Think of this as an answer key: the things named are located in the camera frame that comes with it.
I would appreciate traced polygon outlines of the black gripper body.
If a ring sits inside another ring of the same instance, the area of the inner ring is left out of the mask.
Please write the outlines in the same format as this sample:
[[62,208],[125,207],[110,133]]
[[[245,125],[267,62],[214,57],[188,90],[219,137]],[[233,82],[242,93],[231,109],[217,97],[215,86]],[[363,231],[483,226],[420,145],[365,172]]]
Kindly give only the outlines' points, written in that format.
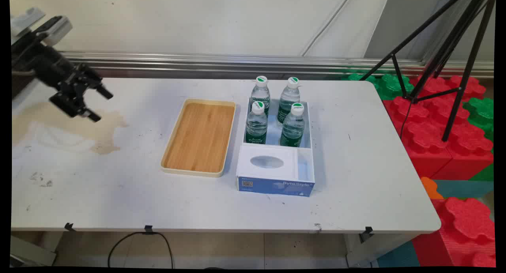
[[83,96],[98,90],[98,74],[86,64],[72,64],[52,46],[43,44],[47,34],[26,34],[11,45],[11,68],[33,72],[38,80],[65,96]]

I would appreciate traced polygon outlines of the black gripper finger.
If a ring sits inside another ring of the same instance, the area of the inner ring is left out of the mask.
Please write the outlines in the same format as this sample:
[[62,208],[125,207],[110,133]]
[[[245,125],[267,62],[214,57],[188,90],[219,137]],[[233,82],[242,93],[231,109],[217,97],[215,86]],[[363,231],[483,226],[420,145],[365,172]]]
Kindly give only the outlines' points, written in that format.
[[80,103],[77,97],[71,97],[66,93],[58,92],[51,96],[49,101],[71,118],[79,116],[88,118],[93,122],[101,120],[101,117],[97,113],[90,110],[84,103]]
[[99,94],[110,100],[113,94],[103,85],[103,78],[88,65],[81,65],[81,81],[87,88],[95,89]]

